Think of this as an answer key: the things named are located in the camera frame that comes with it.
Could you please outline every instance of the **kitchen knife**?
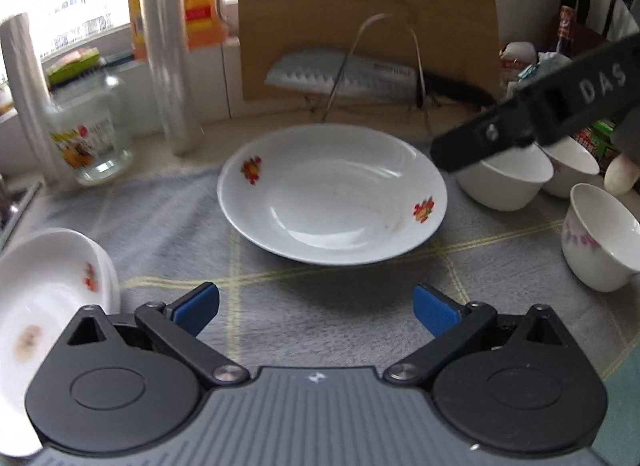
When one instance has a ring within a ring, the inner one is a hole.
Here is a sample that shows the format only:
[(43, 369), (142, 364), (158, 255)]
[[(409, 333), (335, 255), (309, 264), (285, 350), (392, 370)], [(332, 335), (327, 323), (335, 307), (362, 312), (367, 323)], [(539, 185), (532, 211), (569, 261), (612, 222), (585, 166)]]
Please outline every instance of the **kitchen knife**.
[[(330, 94), (344, 57), (344, 52), (332, 49), (290, 52), (270, 68), (265, 83), (300, 92)], [(495, 104), (494, 97), (478, 86), (427, 70), (423, 74), (428, 95), (478, 106)], [(422, 107), (422, 90), (414, 68), (356, 55), (351, 56), (345, 67), (338, 96), (372, 97)]]

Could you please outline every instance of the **large white plate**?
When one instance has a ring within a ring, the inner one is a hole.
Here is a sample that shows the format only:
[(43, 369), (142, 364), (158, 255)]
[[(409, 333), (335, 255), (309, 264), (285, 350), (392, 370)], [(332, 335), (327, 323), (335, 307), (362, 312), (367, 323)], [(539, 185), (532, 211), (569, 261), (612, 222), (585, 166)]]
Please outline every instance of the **large white plate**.
[(24, 395), (53, 343), (87, 304), (113, 314), (120, 293), (111, 259), (81, 233), (48, 229), (0, 258), (1, 454), (24, 457), (41, 448)]
[(357, 265), (402, 255), (433, 235), (447, 189), (433, 163), (395, 137), (305, 125), (242, 146), (222, 168), (218, 200), (231, 224), (267, 251)]

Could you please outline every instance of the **plastic-wrapped pole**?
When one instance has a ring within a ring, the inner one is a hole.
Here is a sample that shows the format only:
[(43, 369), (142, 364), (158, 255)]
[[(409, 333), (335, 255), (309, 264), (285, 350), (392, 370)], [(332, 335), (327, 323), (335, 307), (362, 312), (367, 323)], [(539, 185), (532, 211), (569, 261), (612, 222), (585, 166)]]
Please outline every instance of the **plastic-wrapped pole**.
[(174, 155), (193, 151), (202, 129), (191, 113), (183, 0), (140, 0), (146, 53), (164, 134)]
[(4, 67), (14, 97), (14, 107), (45, 182), (60, 181), (62, 157), (49, 137), (46, 110), (49, 90), (42, 66), (33, 49), (29, 16), (18, 14), (0, 24)]

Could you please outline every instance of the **white bowl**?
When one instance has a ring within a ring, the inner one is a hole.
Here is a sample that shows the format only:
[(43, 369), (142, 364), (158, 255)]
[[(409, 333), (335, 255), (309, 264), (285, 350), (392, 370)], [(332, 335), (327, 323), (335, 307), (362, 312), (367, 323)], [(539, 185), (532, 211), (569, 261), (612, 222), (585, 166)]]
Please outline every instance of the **white bowl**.
[(513, 148), (458, 172), (460, 187), (473, 200), (498, 211), (517, 211), (529, 204), (554, 168), (535, 145)]
[(406, 142), (347, 125), (275, 131), (242, 146), (218, 180), (229, 222), (276, 255), (357, 265), (410, 251), (447, 210), (437, 168)]
[(588, 183), (591, 176), (600, 173), (598, 161), (571, 137), (542, 149), (554, 167), (554, 177), (542, 186), (550, 195), (567, 199), (576, 184)]
[(24, 411), (31, 378), (79, 308), (115, 313), (120, 295), (104, 250), (69, 229), (48, 229), (9, 248), (0, 258), (0, 284), (0, 453), (24, 457), (41, 448)]
[(562, 252), (586, 286), (611, 292), (640, 272), (640, 223), (613, 195), (590, 184), (571, 190)]

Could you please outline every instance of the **knife handle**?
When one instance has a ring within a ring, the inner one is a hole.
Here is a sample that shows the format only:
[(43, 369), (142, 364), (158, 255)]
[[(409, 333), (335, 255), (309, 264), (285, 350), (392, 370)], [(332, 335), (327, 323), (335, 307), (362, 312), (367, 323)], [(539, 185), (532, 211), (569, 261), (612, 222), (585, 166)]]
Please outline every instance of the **knife handle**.
[[(489, 94), (484, 88), (480, 88), (474, 84), (452, 80), (429, 72), (428, 70), (424, 70), (422, 74), (424, 76), (424, 85), (427, 89), (427, 94), (449, 97), (449, 99), (467, 104), (475, 104), (477, 106), (494, 106), (496, 103), (494, 96)], [(416, 103), (418, 108), (421, 108), (423, 105), (419, 78), (416, 88)]]

